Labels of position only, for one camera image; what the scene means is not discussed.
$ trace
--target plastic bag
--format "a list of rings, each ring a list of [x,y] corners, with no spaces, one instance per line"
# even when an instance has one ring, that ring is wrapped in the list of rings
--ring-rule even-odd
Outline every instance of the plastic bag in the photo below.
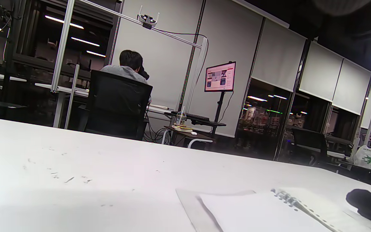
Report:
[[[371,148],[361,146],[353,157],[354,165],[365,169],[371,169]]]

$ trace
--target chair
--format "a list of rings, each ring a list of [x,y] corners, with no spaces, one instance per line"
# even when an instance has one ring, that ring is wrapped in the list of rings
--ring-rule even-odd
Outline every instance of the chair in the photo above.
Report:
[[[300,128],[293,128],[291,131],[294,137],[294,148],[291,156],[296,159],[297,164],[314,166],[327,158],[324,134]]]
[[[91,71],[90,93],[79,131],[142,140],[153,87],[108,72]]]

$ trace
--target dark ceiling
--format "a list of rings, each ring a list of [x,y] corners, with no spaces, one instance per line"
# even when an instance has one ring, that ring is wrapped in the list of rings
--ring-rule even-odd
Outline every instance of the dark ceiling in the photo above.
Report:
[[[246,1],[371,71],[371,0]]]

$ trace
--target monitor stand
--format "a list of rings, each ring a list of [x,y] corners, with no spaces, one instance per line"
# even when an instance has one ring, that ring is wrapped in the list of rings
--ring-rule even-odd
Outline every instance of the monitor stand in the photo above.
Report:
[[[217,102],[217,111],[215,112],[215,119],[214,119],[214,122],[216,123],[218,123],[218,118],[220,117],[220,111],[221,111],[221,106],[223,104],[224,94],[225,94],[225,91],[221,91],[220,100]],[[215,135],[216,129],[217,127],[213,126],[212,136]]]

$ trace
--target monitor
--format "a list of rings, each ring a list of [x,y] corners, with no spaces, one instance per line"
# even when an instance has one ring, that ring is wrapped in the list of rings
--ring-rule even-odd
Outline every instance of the monitor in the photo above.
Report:
[[[236,62],[225,63],[206,70],[205,92],[233,91]]]

